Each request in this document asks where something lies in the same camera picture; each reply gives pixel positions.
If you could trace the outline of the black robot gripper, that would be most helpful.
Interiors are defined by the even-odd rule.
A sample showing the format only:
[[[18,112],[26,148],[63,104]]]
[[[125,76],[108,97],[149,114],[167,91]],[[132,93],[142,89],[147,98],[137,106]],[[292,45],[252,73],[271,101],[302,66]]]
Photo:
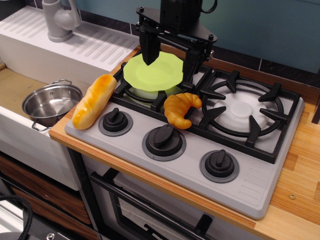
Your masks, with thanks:
[[[213,58],[217,37],[200,22],[201,14],[210,14],[218,6],[215,0],[208,9],[202,0],[162,0],[160,8],[140,6],[137,28],[144,63],[149,66],[160,54],[160,42],[190,48],[183,62],[183,82],[191,82],[204,62]]]

